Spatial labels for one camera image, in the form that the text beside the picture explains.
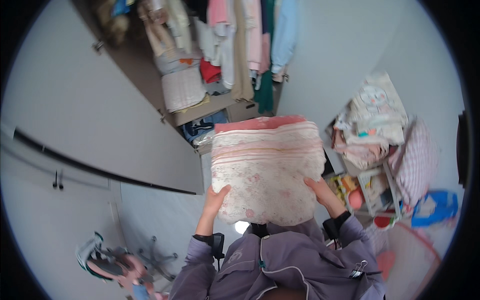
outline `drawer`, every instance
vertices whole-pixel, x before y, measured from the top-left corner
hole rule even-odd
[[[227,107],[228,121],[240,122],[261,116],[271,117],[273,113],[266,111],[263,114],[258,113],[258,103],[256,102],[237,102]]]

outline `black wristband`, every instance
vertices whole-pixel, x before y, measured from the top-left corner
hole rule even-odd
[[[342,227],[343,223],[351,216],[351,213],[349,211],[346,211],[333,219],[333,222],[335,224],[335,228],[337,229],[338,232],[340,232],[340,227]]]
[[[199,240],[199,241],[203,241],[205,243],[207,243],[208,246],[212,246],[213,245],[213,235],[199,235],[199,234],[195,234],[193,236],[194,239],[196,240]]]

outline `pink shirt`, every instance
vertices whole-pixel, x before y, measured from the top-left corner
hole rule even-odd
[[[262,61],[262,5],[260,0],[249,0],[248,4],[255,21],[255,27],[249,29],[248,67],[250,70],[258,71]]]
[[[207,8],[208,24],[214,27],[217,23],[227,22],[226,0],[209,0]]]

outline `black handle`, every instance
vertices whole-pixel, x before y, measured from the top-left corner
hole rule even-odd
[[[60,184],[57,184],[57,175],[58,175],[58,172],[55,170],[55,181],[53,182],[53,188],[56,189],[57,186],[59,187],[59,189],[62,191],[63,190],[63,184],[61,183],[61,174],[60,174]]]
[[[55,181],[53,182],[53,188],[57,188],[57,171],[55,171]]]

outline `red clothing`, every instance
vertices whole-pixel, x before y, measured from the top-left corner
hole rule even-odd
[[[220,78],[222,78],[220,67],[212,66],[212,64],[205,61],[204,58],[200,60],[200,73],[208,84],[219,81]]]

